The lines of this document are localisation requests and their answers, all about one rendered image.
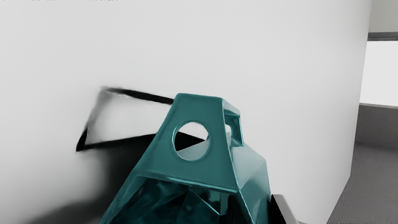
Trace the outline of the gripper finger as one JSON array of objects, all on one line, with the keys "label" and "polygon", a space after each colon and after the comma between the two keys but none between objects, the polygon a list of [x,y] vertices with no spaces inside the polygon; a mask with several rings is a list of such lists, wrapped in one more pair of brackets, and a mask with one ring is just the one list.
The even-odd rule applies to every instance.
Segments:
[{"label": "gripper finger", "polygon": [[271,195],[270,224],[299,224],[285,197],[281,194]]}]

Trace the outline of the teal faceted mug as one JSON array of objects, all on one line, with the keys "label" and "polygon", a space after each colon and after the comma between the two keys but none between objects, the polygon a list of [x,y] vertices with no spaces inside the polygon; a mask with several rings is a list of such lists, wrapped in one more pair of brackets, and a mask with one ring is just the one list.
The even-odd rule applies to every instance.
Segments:
[{"label": "teal faceted mug", "polygon": [[226,100],[179,93],[99,224],[270,224],[266,160]]}]

